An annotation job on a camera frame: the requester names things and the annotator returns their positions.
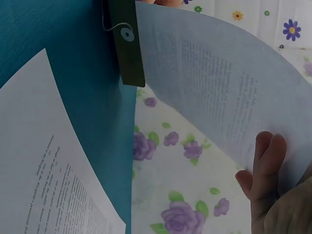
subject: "hand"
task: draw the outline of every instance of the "hand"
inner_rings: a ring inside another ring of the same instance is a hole
[[[251,203],[252,234],[312,234],[312,167],[294,189],[279,197],[278,171],[285,154],[283,136],[261,132],[256,137],[253,175],[236,174]]]

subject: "tablecloth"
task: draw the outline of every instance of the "tablecloth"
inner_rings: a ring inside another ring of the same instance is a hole
[[[247,30],[312,84],[312,0],[184,0],[181,9]],[[234,177],[241,168],[209,136],[148,86],[137,90],[135,124],[132,234],[251,233],[250,204]],[[189,232],[175,226],[178,215]]]

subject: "teal folder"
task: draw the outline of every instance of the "teal folder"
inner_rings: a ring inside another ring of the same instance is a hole
[[[0,1],[0,86],[46,48],[74,130],[131,233],[136,88],[121,84],[99,0]]]

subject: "curved paper page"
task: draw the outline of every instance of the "curved paper page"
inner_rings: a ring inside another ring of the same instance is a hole
[[[312,159],[312,87],[272,48],[224,21],[136,3],[147,83],[220,149],[252,170],[258,132],[281,133],[280,186]]]
[[[85,155],[45,50],[0,90],[2,233],[124,234]]]

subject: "paper sheet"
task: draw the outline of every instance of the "paper sheet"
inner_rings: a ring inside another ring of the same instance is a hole
[[[136,2],[147,83],[221,150],[252,171],[258,132],[288,142],[280,187],[312,159],[312,87],[272,48],[209,16]]]
[[[0,90],[3,233],[124,234],[77,139],[45,50]]]

